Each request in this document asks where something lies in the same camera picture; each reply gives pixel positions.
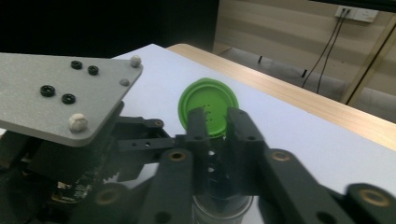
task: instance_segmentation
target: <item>gray metal plate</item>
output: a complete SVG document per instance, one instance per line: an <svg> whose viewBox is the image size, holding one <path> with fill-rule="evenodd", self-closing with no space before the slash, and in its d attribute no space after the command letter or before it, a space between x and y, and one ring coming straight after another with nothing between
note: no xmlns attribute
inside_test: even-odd
<svg viewBox="0 0 396 224"><path fill-rule="evenodd" d="M82 69L73 69L72 61L82 62ZM88 73L90 65L99 68L97 76ZM142 71L142 65L132 67L127 60L0 53L0 128L70 147L85 146ZM130 81L127 87L120 84L124 78ZM43 85L54 87L55 95L43 97ZM74 104L62 102L66 93L76 96ZM69 130L68 120L76 113L88 121L81 133Z"/></svg>

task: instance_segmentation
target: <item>green bottle cap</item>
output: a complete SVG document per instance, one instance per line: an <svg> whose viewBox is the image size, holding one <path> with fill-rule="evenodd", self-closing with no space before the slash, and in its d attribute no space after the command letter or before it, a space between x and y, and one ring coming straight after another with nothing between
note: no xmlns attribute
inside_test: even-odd
<svg viewBox="0 0 396 224"><path fill-rule="evenodd" d="M197 107L204 108L209 136L217 138L226 132L228 107L238 108L238 101L233 91L224 83L205 77L192 83L181 94L178 118L184 129L187 128L189 111Z"/></svg>

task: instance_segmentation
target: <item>white wall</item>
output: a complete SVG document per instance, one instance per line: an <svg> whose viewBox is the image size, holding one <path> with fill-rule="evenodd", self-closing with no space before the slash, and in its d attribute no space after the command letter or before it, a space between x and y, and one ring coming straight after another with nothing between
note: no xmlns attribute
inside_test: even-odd
<svg viewBox="0 0 396 224"><path fill-rule="evenodd" d="M396 95L396 42L385 55L367 87L387 94Z"/></svg>
<svg viewBox="0 0 396 224"><path fill-rule="evenodd" d="M309 70L332 34L336 9L307 0L220 0L216 41ZM379 12L373 23L346 21L326 75L351 82L391 16Z"/></svg>

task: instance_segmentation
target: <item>cable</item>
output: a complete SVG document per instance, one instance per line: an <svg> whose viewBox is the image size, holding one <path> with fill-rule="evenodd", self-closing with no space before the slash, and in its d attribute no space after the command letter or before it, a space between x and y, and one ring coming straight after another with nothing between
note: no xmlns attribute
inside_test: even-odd
<svg viewBox="0 0 396 224"><path fill-rule="evenodd" d="M321 79L322 79L322 77L323 77L324 70L326 69L326 65L327 65L327 61L329 60L329 56L330 56L330 54L332 53L332 48L334 47L335 41L337 41L338 35L340 34L340 31L341 31L341 27L343 26L344 21L345 21L345 19L346 19L346 17L347 17L347 14L348 14L349 12L350 12L350 9L348 9L348 10L346 11L346 15L343 17L343 19L341 19L341 23L340 23L340 26L338 27L337 34L335 35L334 41L332 42L332 46L330 47L329 52L328 52L327 55L326 55L326 60L324 61L323 69L322 69L322 72L320 73L320 77L319 77L319 82L318 82L318 87L317 87L317 93L319 93L320 82L321 82Z"/></svg>
<svg viewBox="0 0 396 224"><path fill-rule="evenodd" d="M320 54L320 57L318 58L318 61L315 63L314 67L311 69L311 71L309 72L308 76L306 76L306 79L304 80L304 83L303 83L302 88L304 88L306 81L309 79L309 77L311 76L312 72L313 72L313 71L315 70L315 68L318 66L318 63L320 62L321 58L323 57L324 52L326 52L327 47L329 47L330 42L332 41L332 37L334 36L335 31L337 30L338 24L340 23L340 21L341 21L343 15L344 15L344 12L345 12L345 9L343 8L343 11L341 12L340 17L338 18L338 21L337 21L337 23L336 23L335 26L334 26L334 30L332 31L332 36L330 36L330 39L329 39L329 41L327 42L326 47L324 48L324 50L323 50L322 53Z"/></svg>

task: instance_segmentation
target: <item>power socket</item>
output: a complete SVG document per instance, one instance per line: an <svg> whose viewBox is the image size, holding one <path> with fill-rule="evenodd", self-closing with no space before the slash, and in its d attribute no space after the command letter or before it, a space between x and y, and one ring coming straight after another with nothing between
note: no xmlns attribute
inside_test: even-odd
<svg viewBox="0 0 396 224"><path fill-rule="evenodd" d="M335 11L335 17L341 17L347 13L347 11L349 10L349 13L346 15L346 19L351 19L353 20L353 18L355 17L355 13L358 10L357 7L344 7L344 6L339 6L337 8L337 10Z"/></svg>
<svg viewBox="0 0 396 224"><path fill-rule="evenodd" d="M366 8L359 8L359 7L344 7L339 6L335 11L335 17L341 17L341 15L345 15L347 10L350 10L349 13L346 15L346 19L354 20L354 21L366 21L366 22L373 22L376 15L378 14L377 10L371 10Z"/></svg>

